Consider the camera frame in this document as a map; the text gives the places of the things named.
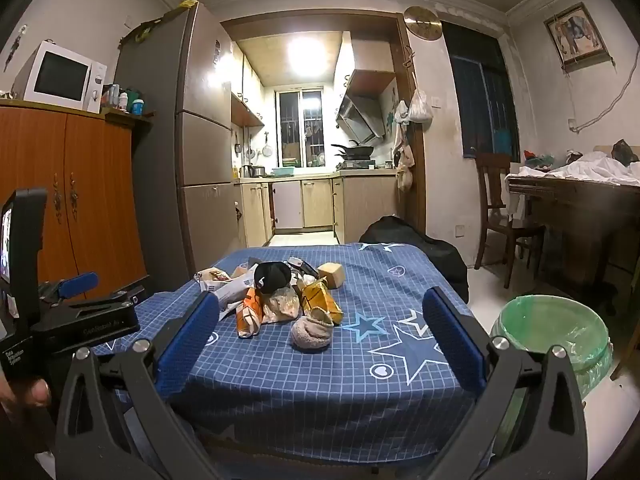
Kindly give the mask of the person's left hand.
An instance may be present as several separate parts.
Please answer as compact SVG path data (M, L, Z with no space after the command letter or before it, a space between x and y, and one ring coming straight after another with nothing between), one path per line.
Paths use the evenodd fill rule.
M49 385L38 379L34 382L9 382L0 373L1 404L8 408L46 408L51 402Z

